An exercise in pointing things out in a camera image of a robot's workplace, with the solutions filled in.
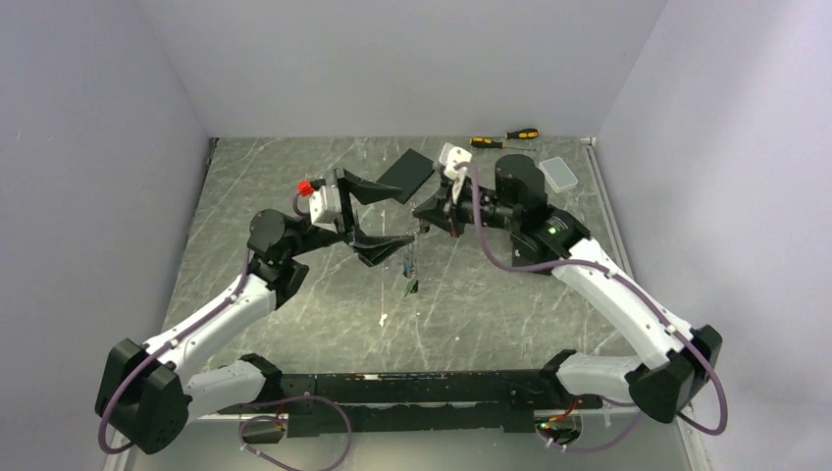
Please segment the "key bunch with rings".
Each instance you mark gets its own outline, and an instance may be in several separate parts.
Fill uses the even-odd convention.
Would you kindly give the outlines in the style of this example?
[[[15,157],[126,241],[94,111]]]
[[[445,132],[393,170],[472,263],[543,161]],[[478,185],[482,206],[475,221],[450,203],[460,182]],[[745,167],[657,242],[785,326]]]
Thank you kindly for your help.
[[[408,246],[402,262],[402,276],[406,279],[403,296],[407,297],[419,291],[419,257],[421,239],[430,231],[430,224],[419,222],[412,232],[413,241]]]

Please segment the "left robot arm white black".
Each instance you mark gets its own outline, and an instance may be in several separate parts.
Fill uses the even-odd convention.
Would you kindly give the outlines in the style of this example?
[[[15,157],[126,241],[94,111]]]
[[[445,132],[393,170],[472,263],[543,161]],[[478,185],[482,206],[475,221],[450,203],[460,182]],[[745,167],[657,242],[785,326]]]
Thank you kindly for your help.
[[[400,171],[373,182],[338,168],[298,185],[295,196],[308,200],[307,211],[257,212],[241,272],[227,288],[173,328],[143,342],[124,339],[108,353],[95,401],[101,450],[118,454],[136,446],[151,454],[203,415],[247,403],[259,412],[274,409],[286,395],[283,373],[262,356],[246,354],[206,373],[202,365],[297,294],[309,272],[297,256],[343,243],[373,267],[412,243],[411,235],[366,234],[352,203],[404,204],[419,186]]]

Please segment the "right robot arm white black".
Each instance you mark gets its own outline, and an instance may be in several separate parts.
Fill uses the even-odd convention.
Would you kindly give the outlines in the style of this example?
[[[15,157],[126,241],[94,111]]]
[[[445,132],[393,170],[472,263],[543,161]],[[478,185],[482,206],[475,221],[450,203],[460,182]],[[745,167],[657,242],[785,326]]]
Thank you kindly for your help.
[[[714,371],[721,335],[693,327],[647,294],[606,253],[575,216],[547,200],[546,192],[574,187],[565,161],[541,163],[505,155],[494,166],[493,188],[479,183],[469,152],[452,148],[439,157],[440,189],[414,216],[461,236],[472,226],[487,259],[513,273],[553,276],[580,293],[632,346],[632,356],[564,351],[541,380],[546,403],[563,407],[578,395],[624,400],[649,418],[675,418],[716,436],[728,423],[727,397]]]

